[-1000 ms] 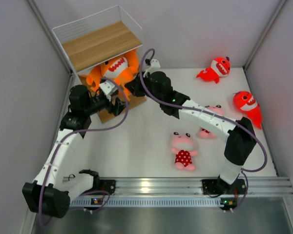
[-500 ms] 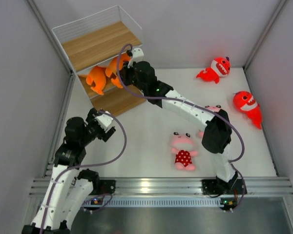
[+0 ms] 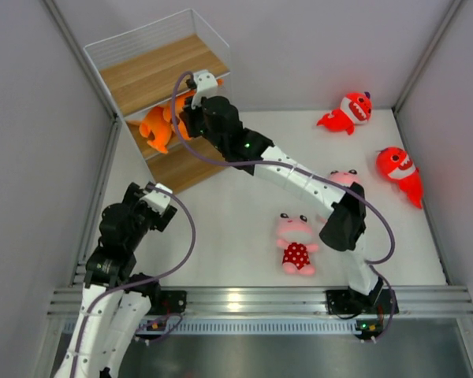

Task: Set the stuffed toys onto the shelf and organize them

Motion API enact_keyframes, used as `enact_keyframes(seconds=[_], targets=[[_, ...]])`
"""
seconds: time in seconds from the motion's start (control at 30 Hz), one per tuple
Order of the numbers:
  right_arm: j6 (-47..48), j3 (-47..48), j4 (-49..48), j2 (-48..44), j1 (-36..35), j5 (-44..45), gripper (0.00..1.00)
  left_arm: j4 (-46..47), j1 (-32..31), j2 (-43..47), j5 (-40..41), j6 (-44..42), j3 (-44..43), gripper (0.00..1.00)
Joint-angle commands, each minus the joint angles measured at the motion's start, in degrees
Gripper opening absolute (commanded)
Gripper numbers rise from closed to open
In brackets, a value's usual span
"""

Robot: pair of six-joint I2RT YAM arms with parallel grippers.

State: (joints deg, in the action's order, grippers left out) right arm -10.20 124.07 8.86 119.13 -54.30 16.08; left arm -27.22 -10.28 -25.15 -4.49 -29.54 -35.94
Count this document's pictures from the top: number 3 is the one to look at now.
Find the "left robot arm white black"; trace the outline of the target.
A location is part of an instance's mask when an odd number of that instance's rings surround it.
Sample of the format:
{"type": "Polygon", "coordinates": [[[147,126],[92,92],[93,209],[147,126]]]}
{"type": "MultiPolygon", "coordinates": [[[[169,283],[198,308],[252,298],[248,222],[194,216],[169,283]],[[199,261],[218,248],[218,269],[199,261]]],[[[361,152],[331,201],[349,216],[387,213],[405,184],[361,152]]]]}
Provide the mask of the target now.
{"type": "Polygon", "coordinates": [[[159,283],[133,269],[143,237],[164,231],[176,214],[172,194],[160,183],[131,183],[120,202],[103,210],[97,247],[85,265],[78,318],[57,377],[116,377],[142,318],[160,310],[159,283]]]}

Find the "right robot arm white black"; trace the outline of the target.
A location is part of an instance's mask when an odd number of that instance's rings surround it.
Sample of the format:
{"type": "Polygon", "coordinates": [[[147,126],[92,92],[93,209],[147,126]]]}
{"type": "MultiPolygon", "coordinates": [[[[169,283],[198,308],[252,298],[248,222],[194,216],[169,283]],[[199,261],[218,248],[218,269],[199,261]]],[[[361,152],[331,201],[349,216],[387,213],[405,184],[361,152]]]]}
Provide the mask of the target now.
{"type": "Polygon", "coordinates": [[[369,313],[379,306],[383,280],[363,256],[369,205],[360,184],[345,187],[307,171],[271,139],[244,127],[237,108],[225,97],[203,98],[200,103],[188,97],[180,119],[190,137],[204,138],[220,153],[220,166],[269,181],[323,217],[325,224],[318,236],[326,246],[343,254],[354,307],[369,313]]]}

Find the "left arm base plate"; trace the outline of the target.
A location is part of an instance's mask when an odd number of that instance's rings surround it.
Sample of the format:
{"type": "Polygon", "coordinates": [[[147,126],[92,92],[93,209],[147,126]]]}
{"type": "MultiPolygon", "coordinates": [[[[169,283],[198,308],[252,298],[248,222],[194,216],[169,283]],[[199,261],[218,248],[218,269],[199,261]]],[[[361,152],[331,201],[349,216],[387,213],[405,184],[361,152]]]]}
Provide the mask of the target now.
{"type": "Polygon", "coordinates": [[[169,336],[183,321],[186,305],[186,291],[163,291],[140,322],[135,340],[148,344],[169,336]]]}

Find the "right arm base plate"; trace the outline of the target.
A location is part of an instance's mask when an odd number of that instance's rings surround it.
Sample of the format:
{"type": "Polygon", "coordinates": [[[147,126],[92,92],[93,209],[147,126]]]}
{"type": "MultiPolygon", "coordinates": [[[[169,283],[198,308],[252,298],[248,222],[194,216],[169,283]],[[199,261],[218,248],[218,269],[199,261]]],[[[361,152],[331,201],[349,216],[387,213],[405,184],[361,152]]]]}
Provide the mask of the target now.
{"type": "Polygon", "coordinates": [[[356,338],[362,343],[376,343],[400,312],[392,289],[381,289],[369,295],[352,289],[333,289],[326,292],[326,300],[329,315],[343,321],[356,321],[356,338]]]}

